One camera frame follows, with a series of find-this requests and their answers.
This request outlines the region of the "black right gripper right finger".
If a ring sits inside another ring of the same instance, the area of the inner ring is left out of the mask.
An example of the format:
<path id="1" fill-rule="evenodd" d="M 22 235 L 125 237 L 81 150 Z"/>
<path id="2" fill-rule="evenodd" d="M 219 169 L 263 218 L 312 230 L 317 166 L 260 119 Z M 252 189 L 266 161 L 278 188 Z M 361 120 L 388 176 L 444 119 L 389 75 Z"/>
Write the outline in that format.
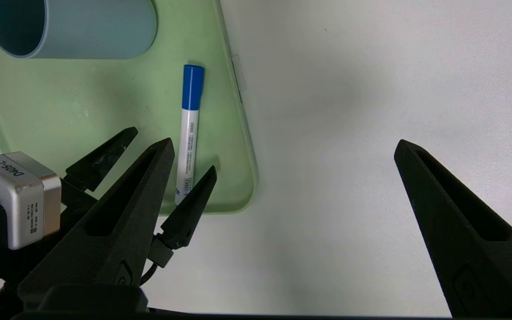
<path id="1" fill-rule="evenodd" d="M 394 161 L 453 318 L 512 318 L 512 226 L 427 150 Z"/>

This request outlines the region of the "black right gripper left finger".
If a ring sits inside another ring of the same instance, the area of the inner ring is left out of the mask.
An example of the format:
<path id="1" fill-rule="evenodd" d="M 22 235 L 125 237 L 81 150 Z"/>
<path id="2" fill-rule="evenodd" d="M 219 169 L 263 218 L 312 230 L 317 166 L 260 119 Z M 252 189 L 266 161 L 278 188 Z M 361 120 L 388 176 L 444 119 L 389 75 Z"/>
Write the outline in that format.
<path id="1" fill-rule="evenodd" d="M 18 286 L 43 296 L 56 285 L 138 285 L 175 153 L 151 144 Z"/>

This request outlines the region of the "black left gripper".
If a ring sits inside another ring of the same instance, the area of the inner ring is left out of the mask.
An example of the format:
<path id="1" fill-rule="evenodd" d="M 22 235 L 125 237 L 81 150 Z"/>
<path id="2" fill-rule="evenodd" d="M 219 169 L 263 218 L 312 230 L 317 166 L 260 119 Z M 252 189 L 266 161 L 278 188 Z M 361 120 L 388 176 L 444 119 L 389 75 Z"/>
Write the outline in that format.
<path id="1" fill-rule="evenodd" d="M 96 204 L 97 199 L 87 190 L 96 190 L 137 134 L 135 127 L 121 130 L 67 168 L 61 179 L 61 204 L 66 208 L 60 215 L 59 231 L 24 248 L 6 251 L 2 277 L 6 285 L 19 284 Z"/>

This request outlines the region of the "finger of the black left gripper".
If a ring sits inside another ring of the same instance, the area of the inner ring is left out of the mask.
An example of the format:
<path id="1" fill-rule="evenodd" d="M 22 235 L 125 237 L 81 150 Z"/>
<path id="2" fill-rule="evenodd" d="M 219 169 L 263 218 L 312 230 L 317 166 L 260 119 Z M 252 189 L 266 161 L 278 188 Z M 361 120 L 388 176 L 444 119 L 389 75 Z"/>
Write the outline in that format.
<path id="1" fill-rule="evenodd" d="M 216 182 L 216 167 L 211 166 L 191 192 L 163 221 L 162 233 L 157 233 L 152 238 L 149 249 L 149 260 L 156 266 L 164 268 L 174 251 L 189 245 Z"/>

